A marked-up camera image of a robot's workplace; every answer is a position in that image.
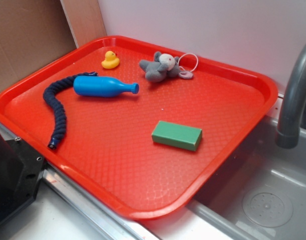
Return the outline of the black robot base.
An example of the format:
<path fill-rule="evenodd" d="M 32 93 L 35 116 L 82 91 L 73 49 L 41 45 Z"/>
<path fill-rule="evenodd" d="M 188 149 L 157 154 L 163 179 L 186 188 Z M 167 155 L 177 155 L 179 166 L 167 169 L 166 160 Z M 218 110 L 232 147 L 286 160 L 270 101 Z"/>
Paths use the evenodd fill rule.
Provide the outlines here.
<path fill-rule="evenodd" d="M 0 226 L 37 197 L 45 157 L 24 140 L 0 134 Z"/>

